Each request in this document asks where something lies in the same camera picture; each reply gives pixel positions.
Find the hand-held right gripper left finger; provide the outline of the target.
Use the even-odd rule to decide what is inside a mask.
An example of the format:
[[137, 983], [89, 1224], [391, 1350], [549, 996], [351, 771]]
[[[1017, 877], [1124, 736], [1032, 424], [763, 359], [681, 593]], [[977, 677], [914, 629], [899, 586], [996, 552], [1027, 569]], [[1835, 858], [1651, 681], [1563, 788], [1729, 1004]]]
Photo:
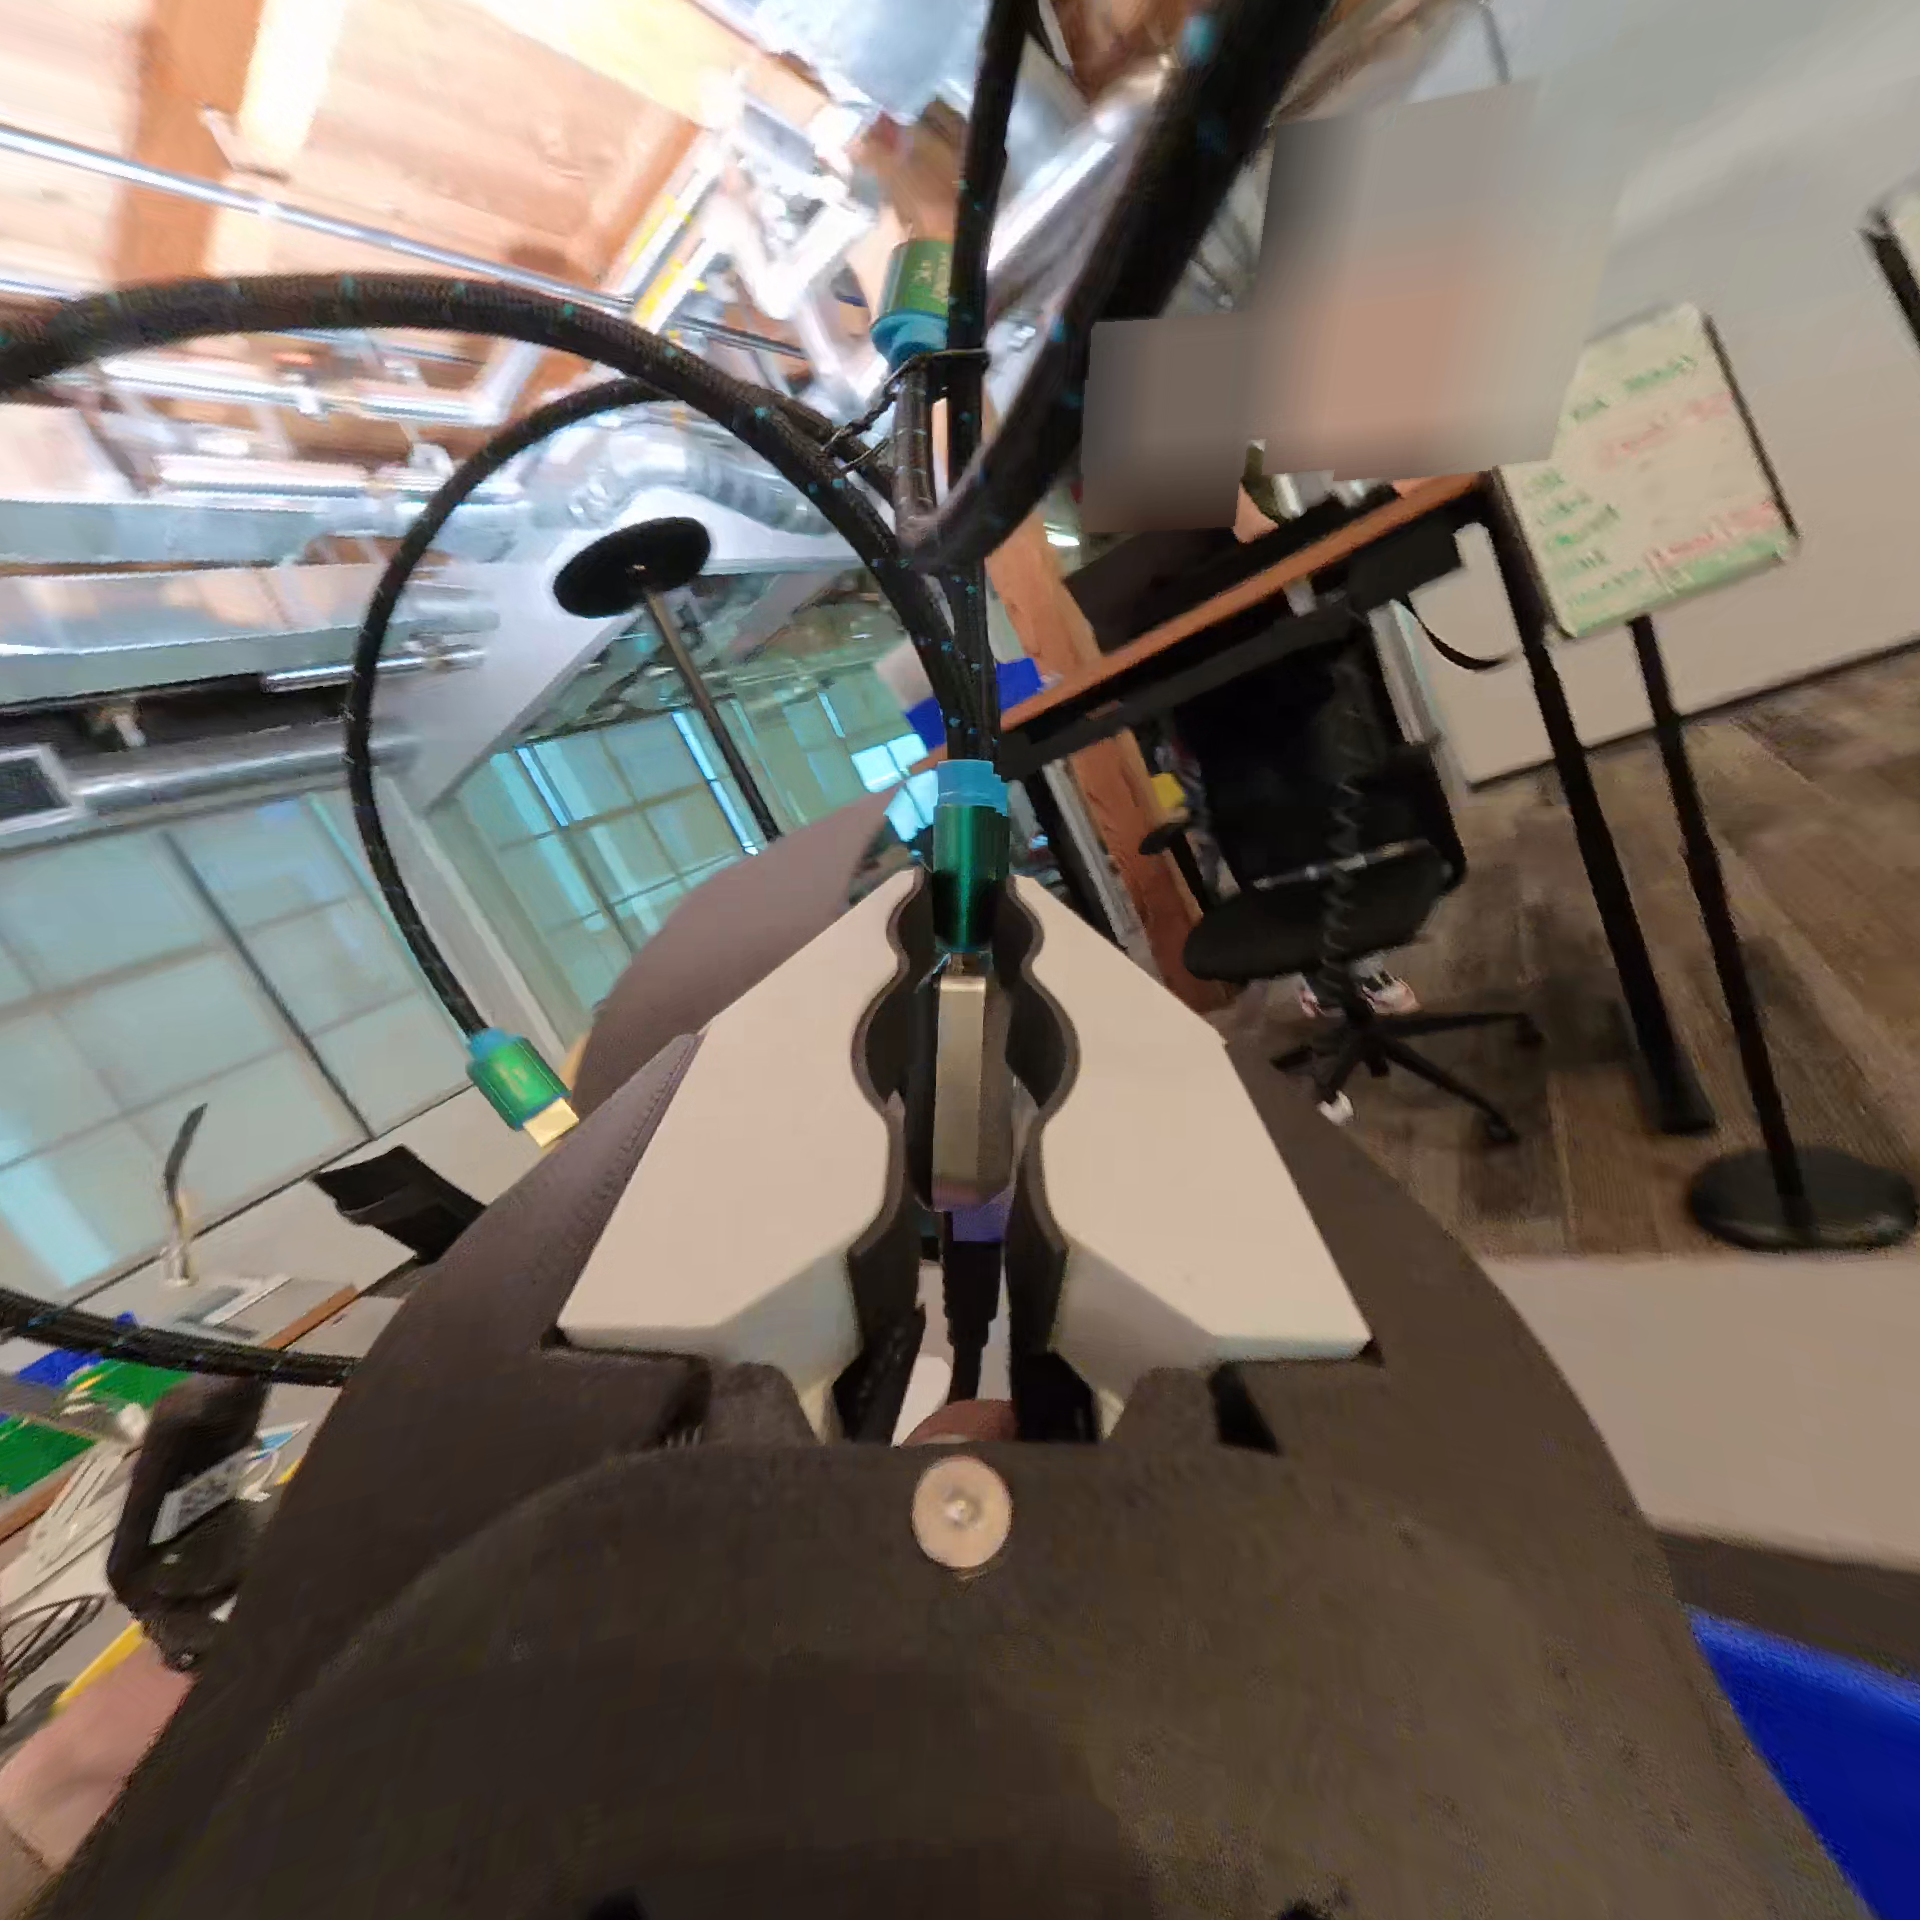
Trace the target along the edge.
[[899, 1117], [867, 1043], [909, 988], [899, 873], [718, 1013], [558, 1314], [586, 1354], [782, 1374], [820, 1436], [864, 1345], [917, 1302]]

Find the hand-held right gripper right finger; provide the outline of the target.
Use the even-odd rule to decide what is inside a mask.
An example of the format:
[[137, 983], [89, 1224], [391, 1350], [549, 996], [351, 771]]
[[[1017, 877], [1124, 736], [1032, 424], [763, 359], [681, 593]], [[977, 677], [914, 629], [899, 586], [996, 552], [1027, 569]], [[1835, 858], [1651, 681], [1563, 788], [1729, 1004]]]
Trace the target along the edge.
[[1373, 1343], [1222, 1036], [1038, 885], [1007, 895], [1007, 1061], [1032, 1105], [1007, 1239], [1014, 1359], [1108, 1435], [1153, 1374]]

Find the green plastic bin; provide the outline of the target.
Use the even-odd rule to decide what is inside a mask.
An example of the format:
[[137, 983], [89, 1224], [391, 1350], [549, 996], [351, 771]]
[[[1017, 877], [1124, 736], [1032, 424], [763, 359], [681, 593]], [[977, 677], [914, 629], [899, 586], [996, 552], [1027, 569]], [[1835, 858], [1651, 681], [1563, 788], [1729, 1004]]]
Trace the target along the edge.
[[[18, 1379], [51, 1390], [75, 1387], [92, 1399], [127, 1401], [150, 1409], [179, 1386], [184, 1376], [121, 1358], [48, 1354], [25, 1368], [4, 1374], [4, 1379]], [[92, 1447], [94, 1443], [79, 1435], [48, 1429], [23, 1415], [4, 1415], [3, 1504], [29, 1495], [42, 1481], [79, 1461]]]

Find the black office chair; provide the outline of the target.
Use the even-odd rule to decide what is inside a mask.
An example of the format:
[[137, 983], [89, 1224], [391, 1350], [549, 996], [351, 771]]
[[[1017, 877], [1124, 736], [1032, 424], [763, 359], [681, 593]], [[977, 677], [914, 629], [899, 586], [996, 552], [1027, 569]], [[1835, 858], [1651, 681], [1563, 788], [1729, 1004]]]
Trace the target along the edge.
[[1511, 1147], [1510, 1117], [1427, 1057], [1422, 1037], [1511, 1030], [1528, 1013], [1427, 1015], [1387, 960], [1414, 946], [1467, 877], [1436, 750], [1404, 736], [1364, 634], [1288, 653], [1179, 704], [1155, 726], [1183, 808], [1151, 834], [1200, 881], [1183, 948], [1200, 983], [1295, 981], [1326, 1033], [1274, 1057], [1311, 1081], [1319, 1113], [1353, 1117], [1350, 1084], [1404, 1071], [1473, 1111]]

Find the wooden top desk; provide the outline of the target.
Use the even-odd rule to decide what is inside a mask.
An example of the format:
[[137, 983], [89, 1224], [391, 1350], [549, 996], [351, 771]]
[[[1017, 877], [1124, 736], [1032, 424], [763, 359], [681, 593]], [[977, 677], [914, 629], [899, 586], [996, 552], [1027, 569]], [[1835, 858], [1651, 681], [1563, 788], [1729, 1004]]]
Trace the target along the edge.
[[1552, 660], [1544, 568], [1523, 541], [1520, 496], [1496, 473], [1431, 478], [1395, 500], [1351, 512], [1315, 541], [1286, 534], [1261, 572], [1200, 600], [1126, 647], [1097, 656], [1063, 683], [1016, 708], [1003, 723], [1001, 768], [1027, 778], [1069, 756], [1230, 685], [1336, 634], [1347, 619], [1375, 612], [1400, 588], [1431, 583], [1414, 557], [1439, 562], [1440, 541], [1484, 529], [1502, 574], [1533, 705], [1567, 801], [1581, 865], [1593, 893], [1616, 996], [1630, 1031], [1630, 1059], [1647, 1125], [1668, 1137], [1706, 1137], [1715, 1111], [1669, 1015], [1621, 851], [1607, 823], [1590, 751]]

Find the black stand pole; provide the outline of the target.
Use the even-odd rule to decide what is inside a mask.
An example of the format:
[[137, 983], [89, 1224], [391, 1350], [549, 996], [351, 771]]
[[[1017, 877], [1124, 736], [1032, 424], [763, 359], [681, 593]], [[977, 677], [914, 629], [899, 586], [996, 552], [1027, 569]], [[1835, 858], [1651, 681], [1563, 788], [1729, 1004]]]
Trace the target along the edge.
[[1916, 1236], [1916, 1189], [1905, 1173], [1840, 1148], [1803, 1148], [1795, 1140], [1686, 721], [1651, 615], [1633, 615], [1628, 636], [1684, 865], [1761, 1131], [1757, 1148], [1701, 1167], [1687, 1192], [1691, 1217], [1707, 1236], [1757, 1253], [1859, 1253], [1903, 1246]]
[[702, 576], [711, 557], [708, 527], [689, 517], [663, 517], [612, 531], [572, 556], [551, 582], [558, 607], [573, 619], [612, 621], [645, 612], [670, 658], [696, 711], [702, 715], [720, 756], [767, 841], [778, 841], [782, 826], [762, 793], [746, 756], [733, 741], [718, 701], [686, 642], [679, 619], [667, 595], [686, 589]]

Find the whiteboard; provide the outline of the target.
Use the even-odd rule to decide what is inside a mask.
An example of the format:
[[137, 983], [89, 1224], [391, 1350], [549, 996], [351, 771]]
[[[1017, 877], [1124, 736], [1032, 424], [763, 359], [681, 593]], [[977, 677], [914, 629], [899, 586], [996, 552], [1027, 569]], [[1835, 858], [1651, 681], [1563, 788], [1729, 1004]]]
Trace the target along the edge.
[[1563, 641], [1789, 563], [1801, 541], [1715, 324], [1696, 304], [1597, 336], [1548, 459], [1498, 478]]

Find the blue divided plastic bin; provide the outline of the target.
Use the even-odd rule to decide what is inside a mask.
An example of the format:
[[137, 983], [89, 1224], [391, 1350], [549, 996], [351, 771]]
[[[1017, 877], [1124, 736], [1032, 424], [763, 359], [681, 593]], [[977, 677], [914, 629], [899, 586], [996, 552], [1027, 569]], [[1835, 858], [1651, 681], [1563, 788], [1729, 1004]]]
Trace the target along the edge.
[[1918, 1914], [1918, 1683], [1701, 1611], [1694, 1641], [1816, 1837], [1879, 1919]]

